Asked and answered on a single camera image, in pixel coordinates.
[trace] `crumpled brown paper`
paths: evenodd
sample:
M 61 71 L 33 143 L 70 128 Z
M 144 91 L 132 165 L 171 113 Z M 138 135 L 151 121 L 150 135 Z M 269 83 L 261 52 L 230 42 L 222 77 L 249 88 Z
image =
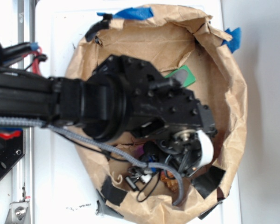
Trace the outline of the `crumpled brown paper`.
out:
M 223 40 L 231 36 L 213 28 L 211 16 L 190 7 L 150 5 L 154 17 L 145 21 L 115 19 L 110 29 L 97 33 L 98 42 L 83 38 L 67 69 L 69 78 L 87 80 L 92 71 L 110 54 L 128 55 L 150 61 L 159 71 L 167 74 L 186 64 L 197 81 L 190 86 L 202 104 L 210 106 L 218 134 L 213 140 L 213 164 L 226 171 L 220 184 L 227 197 L 231 183 L 244 153 L 247 118 L 247 87 L 243 76 Z M 131 135 L 117 141 L 135 143 Z M 133 146 L 120 147 L 133 153 Z M 113 185 L 128 189 L 122 181 L 127 165 L 107 159 L 94 152 L 77 147 L 94 186 L 101 190 L 106 175 Z M 124 219 L 139 224 L 184 224 L 217 204 L 217 191 L 203 199 L 185 179 L 185 199 L 179 207 L 172 206 L 173 195 L 161 182 L 156 191 L 144 202 L 136 202 L 137 192 L 131 190 L 120 206 L 109 201 Z

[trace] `gray braided cable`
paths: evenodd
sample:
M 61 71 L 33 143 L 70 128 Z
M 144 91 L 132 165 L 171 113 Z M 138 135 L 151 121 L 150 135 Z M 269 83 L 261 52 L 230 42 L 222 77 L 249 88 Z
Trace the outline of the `gray braided cable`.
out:
M 45 124 L 46 124 L 45 121 L 38 120 L 38 119 L 0 117 L 0 126 L 43 127 L 43 126 L 45 126 Z M 182 177 L 174 168 L 172 168 L 166 164 L 157 163 L 157 162 L 149 162 L 149 163 L 141 162 L 141 161 L 135 159 L 134 157 L 132 157 L 131 155 L 129 155 L 128 153 L 121 151 L 118 148 L 107 145 L 105 143 L 97 142 L 90 138 L 86 138 L 82 135 L 69 131 L 65 128 L 60 128 L 60 127 L 56 127 L 53 125 L 48 125 L 47 128 L 49 128 L 53 132 L 63 134 L 65 136 L 67 136 L 68 138 L 75 139 L 78 141 L 82 141 L 82 142 L 97 146 L 110 153 L 115 153 L 115 154 L 121 155 L 122 157 L 124 157 L 126 160 L 128 160 L 130 163 L 132 163 L 133 165 L 135 165 L 137 167 L 159 168 L 159 169 L 164 169 L 164 170 L 171 172 L 178 182 L 178 189 L 179 189 L 178 198 L 172 203 L 172 205 L 176 206 L 182 201 L 183 192 L 184 192 Z

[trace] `metal frame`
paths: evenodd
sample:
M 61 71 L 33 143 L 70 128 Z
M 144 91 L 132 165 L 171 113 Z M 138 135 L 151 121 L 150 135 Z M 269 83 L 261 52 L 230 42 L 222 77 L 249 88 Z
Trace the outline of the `metal frame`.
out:
M 12 44 L 20 42 L 33 42 L 35 39 L 35 6 L 36 0 L 13 0 L 13 35 Z M 16 68 L 24 68 L 29 65 L 30 58 L 25 58 L 23 62 L 15 65 Z M 14 214 L 12 210 L 20 203 L 29 203 L 30 198 L 34 196 L 34 178 L 33 178 L 33 139 L 34 130 L 28 128 L 24 130 L 24 150 L 25 156 L 12 169 L 12 203 L 9 211 L 10 215 Z M 25 223 L 34 223 L 34 203 L 29 203 L 29 213 L 25 213 Z

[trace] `white surface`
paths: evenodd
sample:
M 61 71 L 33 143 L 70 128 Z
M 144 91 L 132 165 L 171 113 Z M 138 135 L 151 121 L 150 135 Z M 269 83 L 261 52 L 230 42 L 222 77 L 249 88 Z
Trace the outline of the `white surface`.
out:
M 239 167 L 243 224 L 280 224 L 280 0 L 223 0 L 242 28 L 234 56 L 248 84 L 248 137 Z
M 96 12 L 115 13 L 145 3 L 195 6 L 214 15 L 212 24 L 222 28 L 219 0 L 198 1 L 61 1 L 41 0 L 36 7 L 36 41 L 49 61 L 41 70 L 45 76 L 64 76 L 79 40 L 89 27 L 101 20 Z M 96 216 L 97 196 L 72 143 L 48 130 L 35 129 L 35 223 L 130 223 L 109 216 Z M 237 179 L 231 195 L 203 221 L 191 224 L 239 224 Z

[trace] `red wire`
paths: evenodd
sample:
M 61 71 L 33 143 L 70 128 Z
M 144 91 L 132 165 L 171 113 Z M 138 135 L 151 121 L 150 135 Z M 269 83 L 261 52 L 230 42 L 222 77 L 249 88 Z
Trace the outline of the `red wire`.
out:
M 39 47 L 39 51 L 32 51 L 32 52 L 29 52 L 28 54 L 26 55 L 23 55 L 23 57 L 26 57 L 28 56 L 29 54 L 34 54 L 35 57 L 39 56 L 42 54 L 42 48 Z M 39 69 L 39 60 L 38 58 L 34 59 L 33 62 L 32 62 L 32 72 L 35 73 L 35 74 L 38 74 L 38 75 L 42 75 L 41 74 L 41 71 Z

